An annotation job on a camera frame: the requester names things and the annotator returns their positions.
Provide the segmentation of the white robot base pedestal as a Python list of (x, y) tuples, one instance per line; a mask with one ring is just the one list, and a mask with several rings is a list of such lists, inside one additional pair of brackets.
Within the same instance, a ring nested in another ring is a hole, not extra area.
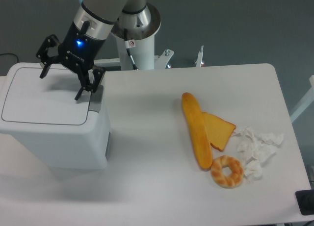
[(115, 37), (122, 71), (154, 69), (155, 37), (152, 35), (142, 40), (127, 40)]

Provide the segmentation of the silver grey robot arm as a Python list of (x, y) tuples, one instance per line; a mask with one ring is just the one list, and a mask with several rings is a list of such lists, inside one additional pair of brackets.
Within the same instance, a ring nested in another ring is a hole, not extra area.
[(80, 81), (75, 100), (83, 91), (95, 93), (106, 70), (94, 61), (110, 34), (116, 39), (122, 70), (152, 70), (160, 26), (160, 13), (147, 0), (82, 0), (63, 42), (52, 34), (37, 51), (43, 68), (40, 78), (51, 64), (61, 63)]

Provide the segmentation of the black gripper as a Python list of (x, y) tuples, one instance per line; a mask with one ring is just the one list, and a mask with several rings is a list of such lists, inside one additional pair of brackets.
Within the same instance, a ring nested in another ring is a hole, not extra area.
[[(74, 23), (60, 44), (56, 35), (52, 34), (45, 38), (36, 57), (41, 61), (42, 72), (40, 78), (43, 79), (49, 72), (52, 64), (60, 63), (78, 75), (81, 88), (75, 96), (78, 100), (83, 91), (95, 93), (106, 73), (105, 67), (93, 66), (96, 55), (103, 46), (105, 40), (94, 39), (87, 35), (91, 21), (83, 22), (82, 29), (78, 29)], [(50, 48), (58, 47), (55, 56), (49, 56)], [(89, 70), (92, 70), (93, 82), (90, 82)]]

